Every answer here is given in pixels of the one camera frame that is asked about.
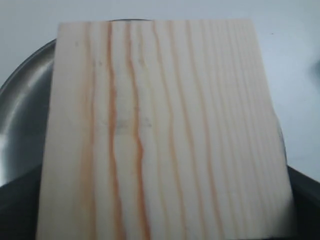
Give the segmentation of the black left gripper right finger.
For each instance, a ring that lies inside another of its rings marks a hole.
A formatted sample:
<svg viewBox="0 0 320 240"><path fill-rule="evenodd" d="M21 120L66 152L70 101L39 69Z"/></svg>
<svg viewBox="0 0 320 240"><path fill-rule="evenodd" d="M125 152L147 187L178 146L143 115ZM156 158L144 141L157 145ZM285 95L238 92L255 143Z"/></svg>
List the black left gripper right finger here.
<svg viewBox="0 0 320 240"><path fill-rule="evenodd" d="M299 240L320 238L320 183L288 167L297 215Z"/></svg>

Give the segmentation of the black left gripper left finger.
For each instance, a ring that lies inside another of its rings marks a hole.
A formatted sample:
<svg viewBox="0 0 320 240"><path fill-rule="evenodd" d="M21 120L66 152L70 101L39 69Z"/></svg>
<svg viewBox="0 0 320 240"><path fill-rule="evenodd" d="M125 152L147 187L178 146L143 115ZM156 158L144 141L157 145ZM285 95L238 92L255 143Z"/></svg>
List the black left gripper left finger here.
<svg viewBox="0 0 320 240"><path fill-rule="evenodd" d="M0 238L36 238L40 192L39 172L30 172L0 188Z"/></svg>

